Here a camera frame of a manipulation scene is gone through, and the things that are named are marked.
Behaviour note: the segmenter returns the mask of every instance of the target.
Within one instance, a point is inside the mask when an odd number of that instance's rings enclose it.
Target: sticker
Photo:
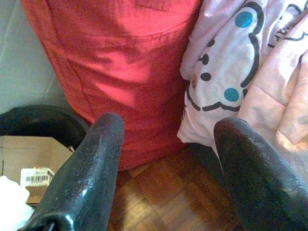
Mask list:
[[[20,174],[20,186],[49,186],[54,172],[48,167],[23,168]]]

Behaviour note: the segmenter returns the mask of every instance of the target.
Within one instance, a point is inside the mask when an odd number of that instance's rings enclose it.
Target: red cushion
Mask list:
[[[120,170],[183,147],[179,68],[200,0],[22,3],[75,111],[90,122],[123,117]]]

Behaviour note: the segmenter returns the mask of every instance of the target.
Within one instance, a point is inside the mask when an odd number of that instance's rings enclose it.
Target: gray wall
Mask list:
[[[14,107],[68,107],[19,0],[0,0],[0,114]]]

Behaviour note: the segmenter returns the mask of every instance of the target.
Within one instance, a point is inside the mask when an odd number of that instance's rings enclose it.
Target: cardboard box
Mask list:
[[[30,197],[27,204],[37,205],[44,195],[49,182],[72,152],[51,137],[0,136],[0,175],[21,184],[25,172],[48,172],[44,175],[27,175]]]

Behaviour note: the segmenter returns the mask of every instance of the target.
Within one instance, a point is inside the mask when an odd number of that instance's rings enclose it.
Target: parquet floor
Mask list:
[[[108,231],[231,231],[238,225],[229,195],[188,149],[118,174]]]

